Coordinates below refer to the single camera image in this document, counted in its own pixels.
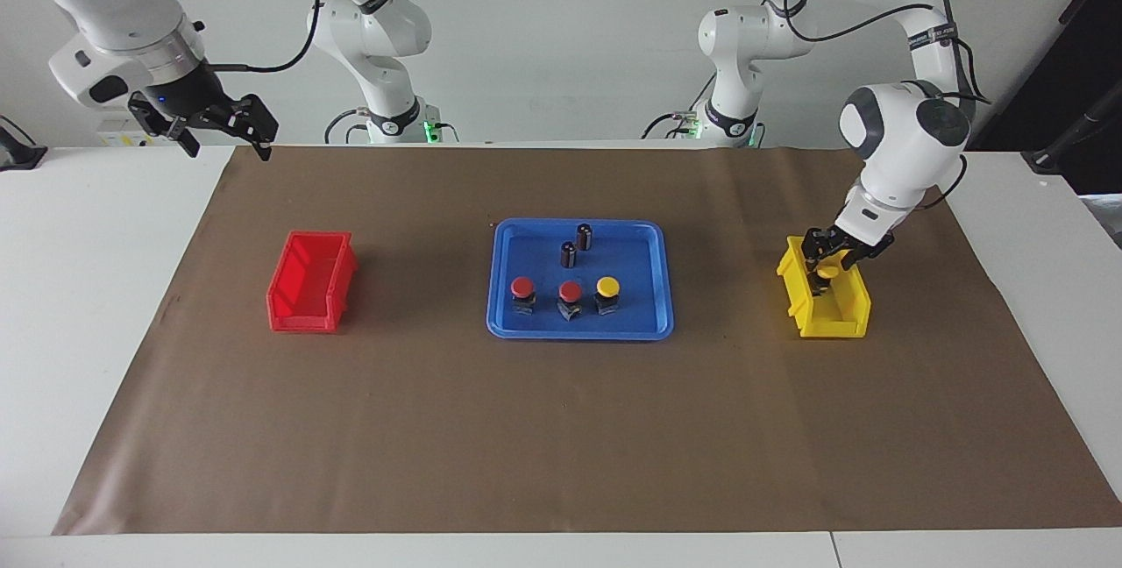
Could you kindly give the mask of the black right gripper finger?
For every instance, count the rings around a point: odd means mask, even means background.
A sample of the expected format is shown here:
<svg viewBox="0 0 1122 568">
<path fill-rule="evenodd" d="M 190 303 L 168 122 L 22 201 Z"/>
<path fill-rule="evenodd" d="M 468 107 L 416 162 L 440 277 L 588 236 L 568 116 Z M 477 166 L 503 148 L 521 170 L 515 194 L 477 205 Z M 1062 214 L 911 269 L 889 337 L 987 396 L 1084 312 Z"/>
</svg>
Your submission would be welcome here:
<svg viewBox="0 0 1122 568">
<path fill-rule="evenodd" d="M 272 143 L 278 131 L 276 117 L 256 94 L 247 94 L 233 102 L 230 109 L 230 132 L 249 141 L 260 161 L 270 161 Z"/>
<path fill-rule="evenodd" d="M 144 94 L 131 94 L 130 113 L 145 134 L 151 137 L 163 137 L 171 141 L 176 141 L 188 157 L 197 157 L 200 144 L 193 132 L 188 129 L 187 117 L 172 117 L 167 119 L 156 106 L 147 100 Z"/>
</svg>

